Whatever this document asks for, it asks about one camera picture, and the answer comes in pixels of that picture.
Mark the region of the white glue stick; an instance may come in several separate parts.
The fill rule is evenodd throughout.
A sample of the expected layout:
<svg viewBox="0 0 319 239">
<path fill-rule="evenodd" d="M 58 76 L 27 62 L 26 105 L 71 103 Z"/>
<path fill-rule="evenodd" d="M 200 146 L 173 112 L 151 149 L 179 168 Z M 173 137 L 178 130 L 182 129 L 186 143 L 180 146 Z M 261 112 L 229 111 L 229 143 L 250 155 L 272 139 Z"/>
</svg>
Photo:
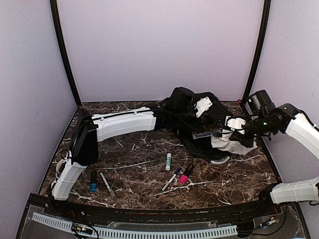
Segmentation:
<svg viewBox="0 0 319 239">
<path fill-rule="evenodd" d="M 165 163 L 165 169 L 167 171 L 170 171 L 171 168 L 171 153 L 167 153 L 166 155 L 166 163 Z"/>
</svg>

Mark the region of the black student bag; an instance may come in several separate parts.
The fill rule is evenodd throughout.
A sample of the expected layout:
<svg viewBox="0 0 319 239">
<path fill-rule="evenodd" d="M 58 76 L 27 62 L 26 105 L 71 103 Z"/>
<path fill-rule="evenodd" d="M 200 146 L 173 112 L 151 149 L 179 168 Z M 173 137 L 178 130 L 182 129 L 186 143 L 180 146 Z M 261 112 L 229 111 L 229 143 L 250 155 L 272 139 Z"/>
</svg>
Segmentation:
<svg viewBox="0 0 319 239">
<path fill-rule="evenodd" d="M 206 97 L 212 105 L 197 117 L 196 104 Z M 224 164 L 230 159 L 230 152 L 212 146 L 211 137 L 201 139 L 192 137 L 193 132 L 202 133 L 221 129 L 225 118 L 234 115 L 213 93 L 196 94 L 185 87 L 177 87 L 170 97 L 159 103 L 159 109 L 166 113 L 163 121 L 166 127 L 172 128 L 191 156 L 215 165 Z"/>
</svg>

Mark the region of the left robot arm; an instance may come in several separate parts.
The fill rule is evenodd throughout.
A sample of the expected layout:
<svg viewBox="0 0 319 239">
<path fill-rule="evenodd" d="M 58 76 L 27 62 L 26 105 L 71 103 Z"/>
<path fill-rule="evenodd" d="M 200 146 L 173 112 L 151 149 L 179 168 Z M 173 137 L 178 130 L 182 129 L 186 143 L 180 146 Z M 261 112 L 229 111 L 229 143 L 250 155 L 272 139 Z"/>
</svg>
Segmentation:
<svg viewBox="0 0 319 239">
<path fill-rule="evenodd" d="M 105 115 L 92 115 L 84 111 L 73 131 L 66 156 L 56 167 L 55 180 L 48 189 L 52 198 L 51 209 L 59 217 L 70 213 L 70 205 L 64 201 L 80 174 L 98 160 L 98 144 L 106 139 L 163 128 L 203 131 L 212 126 L 211 118 L 197 117 L 195 113 L 164 109 L 159 105 Z"/>
</svg>

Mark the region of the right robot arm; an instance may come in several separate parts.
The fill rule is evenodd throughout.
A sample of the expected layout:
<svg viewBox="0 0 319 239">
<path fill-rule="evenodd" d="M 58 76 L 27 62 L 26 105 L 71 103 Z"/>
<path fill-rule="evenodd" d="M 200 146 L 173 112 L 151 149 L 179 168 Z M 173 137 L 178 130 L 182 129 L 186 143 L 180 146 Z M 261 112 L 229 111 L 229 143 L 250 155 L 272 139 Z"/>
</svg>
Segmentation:
<svg viewBox="0 0 319 239">
<path fill-rule="evenodd" d="M 281 132 L 302 144 L 315 157 L 319 156 L 319 129 L 304 111 L 289 103 L 276 107 L 265 90 L 250 95 L 247 102 L 253 119 L 228 117 L 225 121 L 225 125 L 234 132 L 230 137 L 231 140 L 250 147 L 258 136 L 270 138 Z M 259 216 L 265 216 L 273 209 L 274 204 L 306 201 L 312 205 L 319 203 L 317 177 L 299 182 L 269 185 L 260 192 L 254 211 Z"/>
</svg>

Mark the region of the dog picture book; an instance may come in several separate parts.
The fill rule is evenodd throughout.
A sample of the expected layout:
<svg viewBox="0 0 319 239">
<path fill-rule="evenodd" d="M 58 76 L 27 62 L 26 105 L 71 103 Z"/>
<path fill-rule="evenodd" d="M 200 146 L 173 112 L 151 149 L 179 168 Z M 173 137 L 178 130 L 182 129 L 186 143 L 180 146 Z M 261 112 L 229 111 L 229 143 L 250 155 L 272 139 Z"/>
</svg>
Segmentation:
<svg viewBox="0 0 319 239">
<path fill-rule="evenodd" d="M 200 138 L 211 137 L 212 133 L 210 131 L 204 131 L 204 132 L 192 131 L 191 135 L 193 139 L 200 139 Z"/>
</svg>

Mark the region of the white cloth pouch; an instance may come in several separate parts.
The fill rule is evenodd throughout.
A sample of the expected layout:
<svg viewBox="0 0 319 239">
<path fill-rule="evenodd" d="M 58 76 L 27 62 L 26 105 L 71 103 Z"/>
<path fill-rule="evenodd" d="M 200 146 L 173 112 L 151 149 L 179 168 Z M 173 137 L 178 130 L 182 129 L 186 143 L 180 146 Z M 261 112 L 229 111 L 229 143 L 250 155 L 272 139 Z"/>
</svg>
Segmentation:
<svg viewBox="0 0 319 239">
<path fill-rule="evenodd" d="M 211 136 L 211 145 L 221 151 L 226 151 L 232 154 L 246 155 L 250 151 L 257 148 L 257 142 L 252 139 L 252 147 L 242 145 L 239 140 L 246 139 L 244 134 L 238 131 L 222 129 L 222 136 Z"/>
</svg>

